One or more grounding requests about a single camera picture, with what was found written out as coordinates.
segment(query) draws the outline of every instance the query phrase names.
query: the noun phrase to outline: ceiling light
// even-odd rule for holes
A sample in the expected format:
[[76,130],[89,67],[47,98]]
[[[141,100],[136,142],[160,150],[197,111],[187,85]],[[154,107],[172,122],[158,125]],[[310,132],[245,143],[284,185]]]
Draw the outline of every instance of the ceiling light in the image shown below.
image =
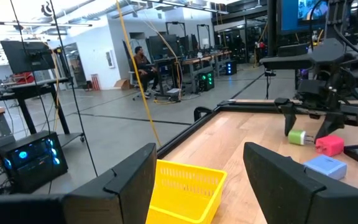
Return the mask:
[[189,9],[205,10],[205,8],[199,6],[186,5],[186,7]]
[[185,7],[185,4],[179,3],[179,2],[171,2],[171,1],[162,1],[162,3],[164,4],[169,4],[171,6],[180,6],[180,7]]
[[[17,22],[0,22],[0,25],[17,26]],[[92,24],[57,24],[61,27],[91,27]],[[56,26],[47,22],[20,22],[20,26]]]

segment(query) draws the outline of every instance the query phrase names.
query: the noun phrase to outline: yellow basket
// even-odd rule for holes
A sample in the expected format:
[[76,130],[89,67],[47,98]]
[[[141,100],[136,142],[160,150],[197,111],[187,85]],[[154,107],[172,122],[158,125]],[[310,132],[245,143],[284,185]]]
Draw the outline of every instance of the yellow basket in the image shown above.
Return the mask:
[[227,173],[157,160],[148,224],[211,223]]

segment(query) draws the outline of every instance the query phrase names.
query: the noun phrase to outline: green cylinder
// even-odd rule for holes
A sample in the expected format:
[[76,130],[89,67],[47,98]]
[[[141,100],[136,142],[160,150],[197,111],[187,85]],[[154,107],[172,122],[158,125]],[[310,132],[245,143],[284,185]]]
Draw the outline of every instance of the green cylinder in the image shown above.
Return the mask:
[[305,144],[306,131],[291,130],[288,133],[288,142],[303,146]]

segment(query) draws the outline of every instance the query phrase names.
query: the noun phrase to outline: person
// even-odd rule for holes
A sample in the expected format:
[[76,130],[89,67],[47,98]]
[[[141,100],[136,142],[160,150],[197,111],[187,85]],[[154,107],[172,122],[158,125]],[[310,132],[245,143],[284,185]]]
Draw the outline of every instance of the person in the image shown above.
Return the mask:
[[144,55],[143,48],[141,46],[137,46],[135,48],[134,59],[136,62],[136,67],[139,72],[139,76],[140,76],[139,78],[140,78],[140,82],[143,86],[145,96],[147,98],[150,97],[150,93],[147,91],[147,87],[148,87],[149,81],[151,81],[151,80],[154,80],[152,91],[154,93],[160,93],[157,90],[157,85],[158,85],[157,69],[155,69],[155,67],[149,65],[150,62],[149,62],[149,60],[147,60],[147,57]]

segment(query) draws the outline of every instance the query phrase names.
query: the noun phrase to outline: wooden table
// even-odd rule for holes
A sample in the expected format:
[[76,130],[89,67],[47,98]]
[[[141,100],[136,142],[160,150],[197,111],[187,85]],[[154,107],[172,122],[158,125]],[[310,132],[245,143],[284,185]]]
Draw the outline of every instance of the wooden table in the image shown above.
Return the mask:
[[[294,128],[310,135],[316,134],[323,122],[323,118],[296,117]],[[343,138],[345,145],[358,144],[358,127],[346,126],[334,134]],[[319,155],[314,146],[288,143],[282,114],[219,112],[164,157],[169,161],[227,172],[222,202],[213,223],[266,223],[242,160],[245,142],[255,142],[281,155],[291,156],[301,164]],[[358,188],[358,162],[345,154],[334,158],[348,165],[346,177],[341,181]]]

